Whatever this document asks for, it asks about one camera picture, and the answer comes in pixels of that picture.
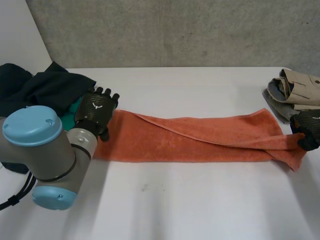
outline folded clothing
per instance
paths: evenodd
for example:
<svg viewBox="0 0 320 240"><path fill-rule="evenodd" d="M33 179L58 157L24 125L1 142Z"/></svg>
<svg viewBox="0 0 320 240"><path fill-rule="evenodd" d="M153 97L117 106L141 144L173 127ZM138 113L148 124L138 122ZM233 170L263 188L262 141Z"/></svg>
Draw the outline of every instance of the folded clothing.
<svg viewBox="0 0 320 240"><path fill-rule="evenodd" d="M98 141L96 159L120 162L265 162L278 160L294 171L306 154L304 134L283 135L266 109L223 118L162 119L116 110L110 140Z"/></svg>
<svg viewBox="0 0 320 240"><path fill-rule="evenodd" d="M289 124L300 111L320 109L320 77L282 69L262 95L274 114Z"/></svg>

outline white table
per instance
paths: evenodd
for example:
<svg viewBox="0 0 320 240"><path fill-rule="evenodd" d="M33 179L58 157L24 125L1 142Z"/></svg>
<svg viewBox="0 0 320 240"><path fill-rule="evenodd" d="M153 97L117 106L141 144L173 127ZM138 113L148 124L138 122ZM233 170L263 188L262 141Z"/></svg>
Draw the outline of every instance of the white table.
<svg viewBox="0 0 320 240"><path fill-rule="evenodd" d="M119 109L160 118L228 117L269 109L262 97L280 67L70 69L120 94ZM289 134L288 126L282 125ZM74 206L21 203L0 212L1 240L320 239L320 159L294 173L257 163L93 160ZM25 176L0 169L0 202Z"/></svg>

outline robotic hand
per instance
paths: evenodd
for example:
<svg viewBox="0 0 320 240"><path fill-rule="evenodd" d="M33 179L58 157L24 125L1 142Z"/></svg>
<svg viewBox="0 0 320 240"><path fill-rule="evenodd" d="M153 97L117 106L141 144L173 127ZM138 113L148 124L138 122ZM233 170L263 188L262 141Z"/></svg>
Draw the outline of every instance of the robotic hand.
<svg viewBox="0 0 320 240"><path fill-rule="evenodd" d="M107 88L103 93L103 88L94 88L86 93L81 101L79 109L75 114L76 128L88 128L95 136L100 136L101 140L109 140L107 124L111 120L114 110L118 106L119 94L110 96L111 90Z"/></svg>
<svg viewBox="0 0 320 240"><path fill-rule="evenodd" d="M60 118L46 106L31 106L0 119L0 159L27 165L29 174L21 191L0 204L0 210L19 202L34 186L33 201L46 209L72 206L100 136L109 139L107 124L119 95L98 87L83 97L75 114L75 128L65 133Z"/></svg>
<svg viewBox="0 0 320 240"><path fill-rule="evenodd" d="M301 111L290 118L292 133L303 133L305 137L298 145L306 151L317 149L320 145L320 110Z"/></svg>

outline folded towel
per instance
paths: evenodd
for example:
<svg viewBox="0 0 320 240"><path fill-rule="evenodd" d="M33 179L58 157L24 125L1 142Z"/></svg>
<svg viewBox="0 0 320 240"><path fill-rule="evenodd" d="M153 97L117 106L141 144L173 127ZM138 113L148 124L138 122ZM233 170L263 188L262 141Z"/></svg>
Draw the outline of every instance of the folded towel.
<svg viewBox="0 0 320 240"><path fill-rule="evenodd" d="M223 118L162 119L116 110L110 140L98 141L94 157L120 162L265 162L278 160L297 171L306 154L302 133L283 135L266 109Z"/></svg>

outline gray concrete wall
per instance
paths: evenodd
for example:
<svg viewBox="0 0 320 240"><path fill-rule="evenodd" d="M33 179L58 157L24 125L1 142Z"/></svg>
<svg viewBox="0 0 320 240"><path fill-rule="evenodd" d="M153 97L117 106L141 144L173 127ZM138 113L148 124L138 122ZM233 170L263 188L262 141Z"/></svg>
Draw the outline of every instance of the gray concrete wall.
<svg viewBox="0 0 320 240"><path fill-rule="evenodd" d="M27 0L66 68L282 66L320 75L320 0Z"/></svg>

